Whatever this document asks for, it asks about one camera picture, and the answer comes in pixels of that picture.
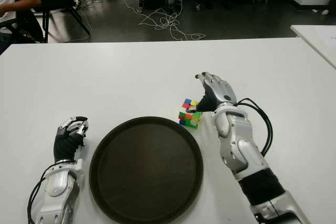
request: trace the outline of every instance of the person's arm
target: person's arm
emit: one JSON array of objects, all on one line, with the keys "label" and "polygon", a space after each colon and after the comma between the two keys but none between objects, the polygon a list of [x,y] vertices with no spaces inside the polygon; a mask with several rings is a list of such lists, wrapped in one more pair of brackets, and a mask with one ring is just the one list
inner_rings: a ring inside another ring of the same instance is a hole
[{"label": "person's arm", "polygon": [[0,5],[0,17],[6,12],[28,10],[41,5],[41,0],[19,0],[9,4]]}]

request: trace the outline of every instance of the colorful cube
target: colorful cube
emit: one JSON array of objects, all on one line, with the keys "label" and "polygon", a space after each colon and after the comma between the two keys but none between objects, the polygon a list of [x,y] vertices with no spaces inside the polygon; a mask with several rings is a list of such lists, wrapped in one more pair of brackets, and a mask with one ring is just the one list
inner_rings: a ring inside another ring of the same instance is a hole
[{"label": "colorful cube", "polygon": [[190,100],[190,99],[185,99],[185,101],[182,104],[182,108],[179,112],[179,123],[181,125],[185,125],[194,129],[198,128],[198,124],[201,119],[201,112],[195,112],[195,113],[187,113],[186,109],[188,109],[190,106],[196,106],[198,105],[198,102]]}]

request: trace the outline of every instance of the table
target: table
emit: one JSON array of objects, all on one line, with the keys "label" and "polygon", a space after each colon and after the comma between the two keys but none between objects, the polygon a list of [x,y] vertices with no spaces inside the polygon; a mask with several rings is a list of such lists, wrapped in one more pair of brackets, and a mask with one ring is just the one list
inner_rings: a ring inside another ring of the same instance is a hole
[{"label": "table", "polygon": [[336,69],[336,26],[292,25],[290,28]]},{"label": "table", "polygon": [[[56,128],[70,115],[89,118],[86,179],[75,223],[111,223],[90,195],[88,168],[98,143],[114,127],[138,116],[177,121],[185,98],[203,95],[196,73],[227,80],[237,97],[254,99],[274,127],[266,155],[284,188],[312,223],[336,219],[331,188],[334,164],[336,71],[300,38],[12,45],[0,57],[0,214],[24,223],[28,197],[53,162]],[[256,143],[266,127],[248,110]],[[175,224],[256,223],[204,113],[197,140],[204,179],[192,207]]]}]

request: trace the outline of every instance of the silver robotic arm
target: silver robotic arm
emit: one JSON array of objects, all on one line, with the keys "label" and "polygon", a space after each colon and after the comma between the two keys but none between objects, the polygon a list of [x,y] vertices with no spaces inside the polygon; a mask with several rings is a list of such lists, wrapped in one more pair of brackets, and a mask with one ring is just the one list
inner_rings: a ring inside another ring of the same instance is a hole
[{"label": "silver robotic arm", "polygon": [[[55,163],[43,173],[34,188],[28,203],[29,224],[69,224],[73,219],[75,201],[79,195],[79,181],[83,176],[82,159],[75,160],[75,152],[83,146],[88,129],[87,118],[72,117],[58,129],[54,143]],[[31,206],[42,181],[46,180],[43,205],[35,220],[31,217]]]},{"label": "silver robotic arm", "polygon": [[258,223],[309,224],[255,144],[247,113],[235,106],[237,100],[231,86],[207,72],[196,78],[202,82],[205,95],[188,112],[213,111],[213,123],[221,141],[220,156],[248,198]]}]

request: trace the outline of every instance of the black round tray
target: black round tray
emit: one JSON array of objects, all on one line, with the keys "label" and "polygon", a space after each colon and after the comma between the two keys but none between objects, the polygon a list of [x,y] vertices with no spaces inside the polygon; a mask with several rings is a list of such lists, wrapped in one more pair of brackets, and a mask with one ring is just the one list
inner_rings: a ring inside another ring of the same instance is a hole
[{"label": "black round tray", "polygon": [[168,223],[197,196],[203,161],[193,136],[157,117],[129,120],[98,145],[90,187],[100,209],[119,223]]}]

